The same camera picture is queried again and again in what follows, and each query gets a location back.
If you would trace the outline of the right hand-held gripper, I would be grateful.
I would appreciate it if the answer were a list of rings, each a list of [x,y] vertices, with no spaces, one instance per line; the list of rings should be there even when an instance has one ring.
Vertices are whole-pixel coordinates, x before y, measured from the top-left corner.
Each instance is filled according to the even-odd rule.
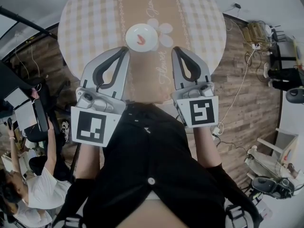
[[[215,126],[219,121],[219,99],[207,63],[181,47],[172,49],[171,58],[176,89],[171,97],[182,123],[186,128]]]

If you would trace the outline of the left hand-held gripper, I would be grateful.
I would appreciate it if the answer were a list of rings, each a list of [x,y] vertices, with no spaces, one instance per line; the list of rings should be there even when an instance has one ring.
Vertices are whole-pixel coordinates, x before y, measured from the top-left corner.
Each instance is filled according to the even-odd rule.
[[[122,101],[130,51],[118,47],[103,52],[84,68],[76,106],[71,107],[72,140],[107,147],[126,108]]]

